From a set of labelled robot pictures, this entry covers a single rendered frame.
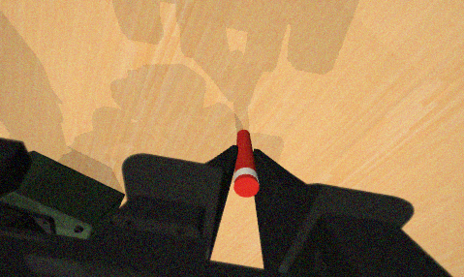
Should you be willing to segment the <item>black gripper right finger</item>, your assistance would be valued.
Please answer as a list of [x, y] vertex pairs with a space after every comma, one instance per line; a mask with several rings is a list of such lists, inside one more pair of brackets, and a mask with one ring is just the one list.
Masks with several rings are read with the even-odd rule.
[[288, 272], [323, 213], [393, 223], [403, 229], [415, 214], [407, 200], [350, 188], [307, 184], [260, 149], [253, 151], [259, 179], [254, 195], [263, 269]]

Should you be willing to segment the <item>red peg with white band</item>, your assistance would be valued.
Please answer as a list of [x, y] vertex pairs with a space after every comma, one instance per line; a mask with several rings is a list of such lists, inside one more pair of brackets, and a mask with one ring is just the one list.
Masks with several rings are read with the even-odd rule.
[[240, 130], [237, 133], [238, 154], [234, 170], [234, 191], [241, 197], [253, 197], [259, 191], [259, 179], [256, 171], [250, 133]]

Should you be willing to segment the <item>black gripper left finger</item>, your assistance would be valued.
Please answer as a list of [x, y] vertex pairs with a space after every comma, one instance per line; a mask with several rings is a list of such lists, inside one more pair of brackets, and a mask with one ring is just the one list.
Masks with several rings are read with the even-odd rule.
[[204, 207], [202, 237], [208, 238], [205, 260], [210, 260], [222, 220], [238, 154], [238, 146], [206, 163], [140, 153], [122, 164], [126, 199], [139, 195]]

